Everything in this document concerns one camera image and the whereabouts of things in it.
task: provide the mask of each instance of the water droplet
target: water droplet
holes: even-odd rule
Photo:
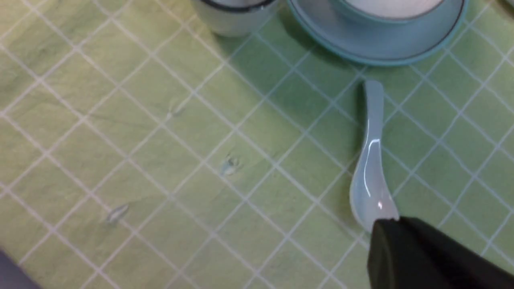
[[[223,175],[233,175],[240,167],[239,158],[228,154],[222,165]]]
[[[128,210],[129,210],[128,204],[116,207],[109,213],[109,215],[107,215],[107,218],[105,219],[105,221],[109,224],[117,223],[127,213]]]

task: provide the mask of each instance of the white grid line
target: white grid line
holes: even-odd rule
[[[232,125],[228,120],[224,119],[224,117],[221,115],[221,113],[217,112],[217,111],[216,111],[216,110],[215,110],[215,109],[214,109],[210,104],[207,104],[207,105],[211,108],[211,110],[213,110],[216,114],[218,114],[218,116],[220,116],[220,117],[221,117],[221,118],[222,118],[222,119],[223,119],[223,120],[224,120],[228,125],[230,125],[231,127],[233,127],[233,125]]]

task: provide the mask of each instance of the bowl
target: bowl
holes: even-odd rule
[[[444,0],[332,0],[347,17],[362,22],[407,24],[432,12]]]
[[[225,37],[242,37],[255,32],[274,13],[277,2],[277,0],[191,0],[198,18],[214,33]]]

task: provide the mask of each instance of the spoon bowl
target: spoon bowl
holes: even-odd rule
[[[378,81],[365,81],[366,135],[350,185],[350,206],[357,222],[371,232],[377,219],[399,220],[382,169],[383,87]]]

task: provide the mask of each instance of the black object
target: black object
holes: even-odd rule
[[[0,250],[0,289],[41,289]]]
[[[514,276],[417,218],[379,220],[368,257],[372,289],[504,289]]]

